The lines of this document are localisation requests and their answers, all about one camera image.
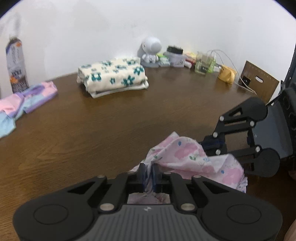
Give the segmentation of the yellow round object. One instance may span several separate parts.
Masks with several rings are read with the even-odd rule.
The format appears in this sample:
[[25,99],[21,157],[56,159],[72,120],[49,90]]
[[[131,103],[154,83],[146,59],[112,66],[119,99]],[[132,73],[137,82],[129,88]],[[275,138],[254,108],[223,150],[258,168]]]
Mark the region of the yellow round object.
[[220,68],[220,72],[218,74],[218,78],[227,84],[233,84],[236,77],[236,73],[236,70],[226,65],[222,65]]

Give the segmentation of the green clear plastic box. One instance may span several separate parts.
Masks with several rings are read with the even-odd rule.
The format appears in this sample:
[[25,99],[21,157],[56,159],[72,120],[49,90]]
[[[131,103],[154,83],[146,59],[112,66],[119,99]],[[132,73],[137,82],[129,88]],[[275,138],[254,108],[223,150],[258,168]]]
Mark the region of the green clear plastic box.
[[213,73],[216,64],[216,57],[214,51],[207,52],[198,51],[196,54],[195,73],[206,75],[207,73]]

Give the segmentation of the brown cardboard piece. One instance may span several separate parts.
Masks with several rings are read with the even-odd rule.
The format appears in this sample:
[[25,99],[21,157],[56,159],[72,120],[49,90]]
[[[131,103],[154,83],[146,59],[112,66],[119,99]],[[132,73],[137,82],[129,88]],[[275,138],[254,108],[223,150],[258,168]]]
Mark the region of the brown cardboard piece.
[[249,61],[245,62],[241,78],[243,83],[254,90],[265,103],[270,101],[279,84],[277,79]]

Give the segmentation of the cream green floral folded cloth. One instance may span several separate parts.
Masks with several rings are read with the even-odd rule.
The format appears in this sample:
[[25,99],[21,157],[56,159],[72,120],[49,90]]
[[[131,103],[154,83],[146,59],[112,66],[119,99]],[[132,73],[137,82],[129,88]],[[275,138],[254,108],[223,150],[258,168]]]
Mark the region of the cream green floral folded cloth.
[[84,85],[92,98],[149,87],[145,69],[138,57],[82,65],[78,67],[77,83]]

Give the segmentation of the small snack packets pile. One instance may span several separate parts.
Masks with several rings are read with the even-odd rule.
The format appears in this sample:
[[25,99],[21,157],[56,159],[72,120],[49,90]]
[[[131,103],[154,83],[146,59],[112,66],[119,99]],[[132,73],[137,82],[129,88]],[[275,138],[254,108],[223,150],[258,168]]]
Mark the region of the small snack packets pile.
[[[161,67],[172,67],[170,65],[169,59],[163,54],[157,54],[158,58],[159,58],[159,66]],[[186,61],[185,61],[185,66],[186,68],[191,69],[193,67],[193,65],[195,64],[195,60],[187,55],[185,55],[186,57]]]

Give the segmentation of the white cup with black lid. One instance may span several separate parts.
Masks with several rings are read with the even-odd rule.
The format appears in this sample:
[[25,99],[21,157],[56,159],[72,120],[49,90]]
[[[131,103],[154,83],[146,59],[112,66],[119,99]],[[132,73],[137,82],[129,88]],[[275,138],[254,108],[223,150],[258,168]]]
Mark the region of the white cup with black lid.
[[183,55],[183,49],[176,46],[168,46],[164,55],[169,59],[172,67],[184,67],[186,57]]

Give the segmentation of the white astronaut figurine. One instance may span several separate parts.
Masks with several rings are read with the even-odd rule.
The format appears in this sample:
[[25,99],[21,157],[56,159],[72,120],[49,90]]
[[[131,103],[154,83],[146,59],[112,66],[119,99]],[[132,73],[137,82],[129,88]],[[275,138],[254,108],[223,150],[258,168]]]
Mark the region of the white astronaut figurine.
[[162,44],[156,37],[147,37],[142,42],[144,54],[141,57],[141,65],[148,68],[158,68],[159,58],[157,54],[161,51]]

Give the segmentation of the pink blue purple garment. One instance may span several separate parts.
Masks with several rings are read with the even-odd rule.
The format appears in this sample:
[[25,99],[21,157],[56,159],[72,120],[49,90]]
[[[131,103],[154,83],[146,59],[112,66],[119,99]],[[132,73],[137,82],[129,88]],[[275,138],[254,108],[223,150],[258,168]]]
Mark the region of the pink blue purple garment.
[[31,113],[52,100],[57,93],[56,85],[46,81],[1,99],[1,138],[16,128],[16,121],[23,114]]

